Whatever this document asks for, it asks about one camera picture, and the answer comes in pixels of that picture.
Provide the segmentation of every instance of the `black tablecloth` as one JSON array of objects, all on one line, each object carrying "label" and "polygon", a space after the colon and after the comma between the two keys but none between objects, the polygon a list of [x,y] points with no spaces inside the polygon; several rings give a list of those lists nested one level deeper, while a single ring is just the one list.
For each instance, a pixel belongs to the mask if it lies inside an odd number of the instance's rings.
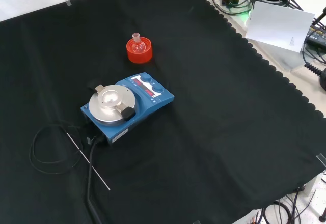
[{"label": "black tablecloth", "polygon": [[[104,223],[232,223],[323,170],[325,122],[308,99],[206,0],[72,0],[0,23],[1,223],[90,223],[87,164],[43,175],[36,131],[84,123],[87,83],[147,72],[175,101],[95,152],[93,199]],[[153,60],[134,65],[139,32]],[[40,158],[66,155],[43,140]]]}]

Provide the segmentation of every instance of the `red bottle cap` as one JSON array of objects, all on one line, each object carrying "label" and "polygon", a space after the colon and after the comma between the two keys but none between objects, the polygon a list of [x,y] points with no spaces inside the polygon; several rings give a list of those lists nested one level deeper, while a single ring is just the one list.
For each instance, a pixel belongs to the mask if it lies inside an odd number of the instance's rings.
[{"label": "red bottle cap", "polygon": [[132,45],[134,44],[134,40],[130,39],[127,42],[127,53],[128,53],[128,58],[130,61],[136,64],[143,64],[146,62],[149,62],[153,56],[152,52],[152,43],[149,39],[146,37],[140,37],[141,41],[143,41],[146,45],[145,52],[143,53],[135,53],[132,50]]}]

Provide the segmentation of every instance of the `label sticker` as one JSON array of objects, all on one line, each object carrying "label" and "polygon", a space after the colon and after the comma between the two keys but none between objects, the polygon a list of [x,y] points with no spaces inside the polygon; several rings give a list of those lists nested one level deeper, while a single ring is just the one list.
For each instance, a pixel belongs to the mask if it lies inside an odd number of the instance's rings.
[{"label": "label sticker", "polygon": [[114,143],[116,140],[118,140],[120,137],[122,137],[127,132],[128,132],[128,128],[125,129],[123,132],[121,132],[119,135],[117,135],[114,139],[112,139],[112,143]]}]

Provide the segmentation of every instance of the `paper sheet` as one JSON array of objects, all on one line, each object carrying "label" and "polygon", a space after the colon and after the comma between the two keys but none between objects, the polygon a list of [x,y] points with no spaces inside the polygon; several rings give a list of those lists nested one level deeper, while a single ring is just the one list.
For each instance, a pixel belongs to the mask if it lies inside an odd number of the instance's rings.
[{"label": "paper sheet", "polygon": [[300,52],[313,18],[313,13],[255,2],[246,38]]}]

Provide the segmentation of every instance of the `blue knob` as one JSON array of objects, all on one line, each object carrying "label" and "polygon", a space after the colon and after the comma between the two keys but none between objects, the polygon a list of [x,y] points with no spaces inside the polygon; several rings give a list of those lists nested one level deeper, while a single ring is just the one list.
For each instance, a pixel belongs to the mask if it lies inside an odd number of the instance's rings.
[{"label": "blue knob", "polygon": [[160,83],[153,84],[152,88],[154,91],[156,91],[158,93],[163,92],[163,86]]},{"label": "blue knob", "polygon": [[151,81],[151,76],[149,74],[141,74],[141,80],[143,82],[150,82]]}]

